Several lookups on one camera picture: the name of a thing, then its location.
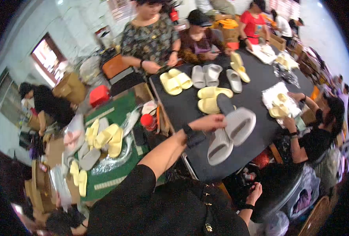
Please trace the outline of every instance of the red container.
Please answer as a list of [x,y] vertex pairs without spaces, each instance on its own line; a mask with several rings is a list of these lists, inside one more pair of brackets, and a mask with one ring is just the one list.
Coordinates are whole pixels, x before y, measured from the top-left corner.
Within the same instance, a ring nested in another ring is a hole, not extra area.
[[89,94],[89,104],[92,107],[103,104],[109,100],[109,89],[105,85],[100,85]]

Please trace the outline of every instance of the black shirt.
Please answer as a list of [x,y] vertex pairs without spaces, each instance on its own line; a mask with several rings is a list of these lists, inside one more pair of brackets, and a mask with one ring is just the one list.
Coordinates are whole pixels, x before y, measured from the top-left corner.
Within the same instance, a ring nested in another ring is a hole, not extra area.
[[219,188],[195,180],[155,184],[153,171],[137,165],[92,207],[87,235],[203,235],[206,223],[213,235],[249,235]]

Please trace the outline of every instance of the cardboard box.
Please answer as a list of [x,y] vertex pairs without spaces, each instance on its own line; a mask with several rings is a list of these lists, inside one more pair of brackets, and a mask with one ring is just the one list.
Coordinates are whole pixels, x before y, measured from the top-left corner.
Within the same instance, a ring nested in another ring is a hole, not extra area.
[[68,101],[79,104],[84,101],[87,89],[81,83],[76,73],[65,73],[64,77],[53,88],[55,97],[65,97]]

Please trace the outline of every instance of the black pants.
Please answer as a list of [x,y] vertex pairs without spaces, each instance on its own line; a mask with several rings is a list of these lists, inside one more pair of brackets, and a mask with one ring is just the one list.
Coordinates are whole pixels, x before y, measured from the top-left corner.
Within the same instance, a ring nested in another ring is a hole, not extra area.
[[286,40],[286,47],[288,47],[291,44],[292,37],[282,36],[282,38]]

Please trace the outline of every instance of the hand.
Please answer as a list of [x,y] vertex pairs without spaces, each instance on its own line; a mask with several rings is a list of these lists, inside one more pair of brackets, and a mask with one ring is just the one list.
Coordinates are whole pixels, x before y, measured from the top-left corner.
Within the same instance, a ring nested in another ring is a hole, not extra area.
[[283,125],[289,130],[290,133],[296,132],[295,120],[290,117],[285,117],[283,119]]
[[253,185],[250,188],[250,193],[249,196],[246,199],[246,204],[250,204],[250,205],[255,205],[257,199],[261,196],[262,194],[262,185],[261,183],[255,182],[255,185]]
[[144,61],[142,63],[142,67],[145,71],[150,74],[156,74],[158,70],[161,68],[156,62]]
[[211,61],[214,60],[219,55],[218,53],[212,53],[211,51],[205,54],[206,54],[206,58]]
[[189,123],[189,126],[192,130],[215,131],[227,126],[224,118],[223,114],[208,115]]
[[168,66],[174,67],[177,64],[177,52],[172,52],[171,55],[169,56],[169,61],[167,63]]
[[292,97],[296,102],[299,102],[300,100],[302,100],[303,98],[305,98],[306,96],[301,93],[301,92],[298,92],[298,93],[294,93],[294,92],[288,92],[287,93],[289,97]]
[[232,53],[232,49],[231,49],[231,48],[226,48],[226,49],[224,50],[224,53],[225,53],[227,56],[230,56],[231,53]]

